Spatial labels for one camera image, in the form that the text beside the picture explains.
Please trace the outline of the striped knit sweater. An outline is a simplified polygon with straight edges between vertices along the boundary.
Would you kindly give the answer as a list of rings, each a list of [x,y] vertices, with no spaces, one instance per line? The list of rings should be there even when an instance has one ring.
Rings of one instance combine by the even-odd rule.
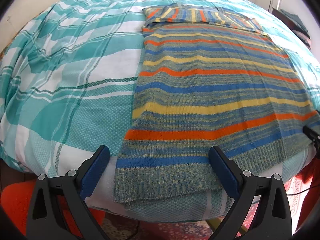
[[[143,12],[143,65],[116,163],[116,202],[217,190],[212,146],[259,174],[310,144],[303,127],[319,130],[319,114],[288,54],[255,19],[176,3]]]

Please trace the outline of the person's red clothing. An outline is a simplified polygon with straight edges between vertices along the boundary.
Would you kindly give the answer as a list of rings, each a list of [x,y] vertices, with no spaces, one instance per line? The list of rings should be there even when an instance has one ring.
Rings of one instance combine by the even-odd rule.
[[[48,178],[41,174],[35,184],[27,214],[27,232],[22,234],[7,213],[1,221],[9,228],[13,239],[76,239],[59,208],[58,196],[64,196],[71,215],[80,230],[81,239],[107,239],[92,216],[85,198],[95,189],[103,169],[109,162],[107,148],[100,148],[77,170],[61,177]],[[278,174],[270,178],[257,177],[241,170],[219,148],[209,152],[209,162],[227,195],[234,199],[226,217],[212,234],[212,239],[238,239],[252,200],[260,197],[257,211],[242,239],[317,239],[319,237],[319,205],[316,204],[304,223],[292,231],[289,201]]]

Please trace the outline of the pile of clothes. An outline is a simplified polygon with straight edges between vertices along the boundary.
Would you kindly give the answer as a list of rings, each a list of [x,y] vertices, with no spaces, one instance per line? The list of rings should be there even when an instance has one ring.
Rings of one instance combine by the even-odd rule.
[[[306,26],[303,24],[302,20],[298,15],[287,12],[281,9],[280,12],[284,14],[289,20],[294,23],[293,32],[298,36],[298,38],[307,46],[309,50],[312,48],[311,37]]]

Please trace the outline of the red patterned rug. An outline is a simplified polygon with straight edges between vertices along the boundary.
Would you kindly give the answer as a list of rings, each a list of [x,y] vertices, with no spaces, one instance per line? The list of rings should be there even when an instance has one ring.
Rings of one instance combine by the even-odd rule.
[[[310,183],[293,177],[285,184],[292,215],[292,231],[297,228],[305,191]],[[147,223],[107,213],[102,224],[110,239],[208,239],[213,233],[207,222]]]

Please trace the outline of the dark wooden nightstand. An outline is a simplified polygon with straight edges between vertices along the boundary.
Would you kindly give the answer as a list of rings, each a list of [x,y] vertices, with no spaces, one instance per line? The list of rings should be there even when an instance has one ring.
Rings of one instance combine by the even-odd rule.
[[[282,14],[280,10],[272,8],[272,15],[280,19],[291,31],[293,30],[294,23],[291,20],[289,20],[284,14]]]

